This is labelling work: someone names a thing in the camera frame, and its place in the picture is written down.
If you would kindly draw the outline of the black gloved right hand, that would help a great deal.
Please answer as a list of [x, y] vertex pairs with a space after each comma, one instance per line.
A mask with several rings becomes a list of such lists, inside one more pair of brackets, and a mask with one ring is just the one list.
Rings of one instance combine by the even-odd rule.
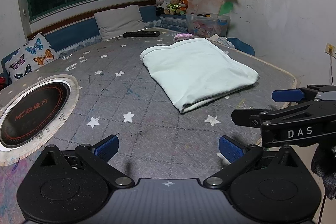
[[335, 199], [335, 146], [318, 145], [311, 161], [311, 171], [322, 178], [327, 198]]

